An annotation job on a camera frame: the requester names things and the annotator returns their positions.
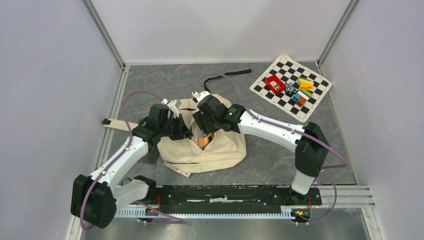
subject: toy block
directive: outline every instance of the toy block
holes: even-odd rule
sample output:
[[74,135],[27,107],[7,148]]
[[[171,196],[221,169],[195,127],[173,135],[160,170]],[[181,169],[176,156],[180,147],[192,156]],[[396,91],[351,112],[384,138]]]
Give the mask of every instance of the toy block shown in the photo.
[[265,84],[276,95],[286,89],[286,85],[276,75],[272,75],[265,79]]
[[308,95],[306,95],[304,92],[302,92],[302,91],[298,91],[297,92],[298,94],[299,94],[299,96],[300,96],[300,98],[299,99],[306,99],[307,101],[309,100],[309,98],[310,98],[310,96],[308,96]]
[[299,85],[299,89],[311,90],[314,87],[313,81],[310,81],[303,77],[299,77],[296,83]]
[[301,98],[301,95],[298,93],[298,92],[296,92],[292,97],[291,97],[291,99],[293,99],[293,101],[294,102],[296,102],[297,103],[297,101],[299,100]]
[[296,105],[298,105],[299,107],[302,107],[308,100],[301,97],[297,102]]
[[291,84],[291,83],[286,83],[285,84],[285,94],[287,95],[287,96],[289,96],[290,98],[296,93],[298,91],[298,89],[297,88],[295,88],[294,86],[293,86],[293,84]]
[[303,78],[303,77],[299,77],[299,78],[297,79],[296,83],[297,83],[297,84],[299,84],[299,85],[300,85],[301,83],[306,83],[306,84],[312,84],[312,85],[314,85],[314,82],[313,82],[313,81],[308,80],[308,79]]
[[300,91],[312,98],[312,92],[308,91],[306,88],[301,88]]
[[314,87],[314,84],[309,84],[305,82],[301,82],[299,85],[299,89],[311,90]]

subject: gray floor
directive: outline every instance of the gray floor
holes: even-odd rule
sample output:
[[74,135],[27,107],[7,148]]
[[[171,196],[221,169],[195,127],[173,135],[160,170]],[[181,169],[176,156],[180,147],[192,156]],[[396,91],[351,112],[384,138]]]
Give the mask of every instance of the gray floor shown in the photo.
[[[312,219],[327,209],[314,209]],[[280,219],[187,219],[185,224],[148,225],[115,218],[105,229],[83,232],[83,240],[369,240],[361,209],[335,209],[324,221],[296,227]]]
[[[279,121],[292,124],[301,124],[287,113],[262,99],[249,90],[249,86],[270,66],[269,63],[217,63],[217,64],[186,64],[186,65],[144,65],[131,66],[126,81],[124,96],[146,90],[159,94],[168,100],[191,98],[195,82],[204,74],[210,72],[225,73],[251,68],[252,73],[234,76],[233,79],[240,85],[242,94],[248,106],[254,111]],[[307,68],[318,72],[313,62],[302,63]],[[208,84],[212,93],[217,93],[232,103],[240,103],[237,92],[230,82],[225,79],[212,80]],[[137,122],[148,115],[152,103],[159,103],[157,99],[147,94],[138,94],[131,97],[125,106],[128,120]],[[342,156],[347,158],[345,144],[342,140],[339,125],[336,121],[330,99],[327,96],[309,118],[317,123],[330,145]],[[128,133],[116,130],[112,139],[109,157],[124,143]],[[163,165],[159,159],[157,166],[136,163],[125,177],[133,178],[143,175],[156,180],[159,185],[218,185],[218,184],[283,184],[292,182],[296,171],[295,155],[287,149],[261,139],[247,135],[247,156],[238,165],[217,171],[193,173],[186,178]],[[339,164],[340,161],[332,153],[324,165]],[[330,169],[322,172],[318,181],[334,181],[336,184],[353,184],[355,178],[350,167],[344,169]]]

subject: beige fabric strap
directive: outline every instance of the beige fabric strap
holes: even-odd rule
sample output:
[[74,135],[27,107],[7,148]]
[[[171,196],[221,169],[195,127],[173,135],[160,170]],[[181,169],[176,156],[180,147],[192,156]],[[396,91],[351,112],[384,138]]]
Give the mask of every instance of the beige fabric strap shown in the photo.
[[[123,131],[128,132],[128,127],[125,124],[125,121],[116,120],[116,119],[112,119],[112,118],[109,118],[108,120],[110,121],[110,124],[105,124],[104,125],[105,127],[111,128],[111,129],[119,129],[119,130],[123,130]],[[133,130],[135,127],[138,126],[138,124],[134,123],[134,122],[130,122],[129,126],[131,127],[131,130]]]

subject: blue block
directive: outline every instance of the blue block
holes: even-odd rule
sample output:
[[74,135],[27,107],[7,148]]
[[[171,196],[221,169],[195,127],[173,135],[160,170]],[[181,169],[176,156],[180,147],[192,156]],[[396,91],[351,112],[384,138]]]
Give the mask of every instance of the blue block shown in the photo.
[[293,95],[293,96],[291,97],[291,99],[293,99],[293,101],[294,101],[295,103],[297,103],[297,102],[298,102],[298,100],[299,100],[299,99],[301,99],[301,95],[300,95],[298,92],[296,92],[296,94],[295,94],[295,95]]

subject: red box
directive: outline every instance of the red box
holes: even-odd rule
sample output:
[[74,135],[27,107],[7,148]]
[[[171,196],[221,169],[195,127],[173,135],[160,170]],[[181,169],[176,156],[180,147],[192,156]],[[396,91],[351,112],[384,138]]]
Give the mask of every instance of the red box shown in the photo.
[[279,94],[286,90],[286,84],[284,84],[284,82],[281,81],[276,75],[272,75],[265,79],[265,84],[274,94]]

